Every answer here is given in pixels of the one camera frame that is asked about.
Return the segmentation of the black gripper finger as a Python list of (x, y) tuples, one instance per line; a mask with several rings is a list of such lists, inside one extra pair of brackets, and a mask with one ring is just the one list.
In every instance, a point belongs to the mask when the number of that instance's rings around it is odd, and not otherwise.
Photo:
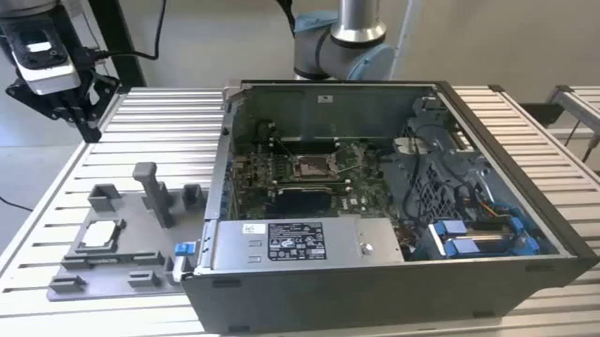
[(98, 120), (120, 86), (117, 78), (86, 74), (77, 89), (76, 128), (86, 143), (97, 143), (101, 137)]
[(89, 121), (89, 94), (80, 88), (37, 95), (22, 79), (5, 89), (10, 98), (52, 120), (82, 124)]

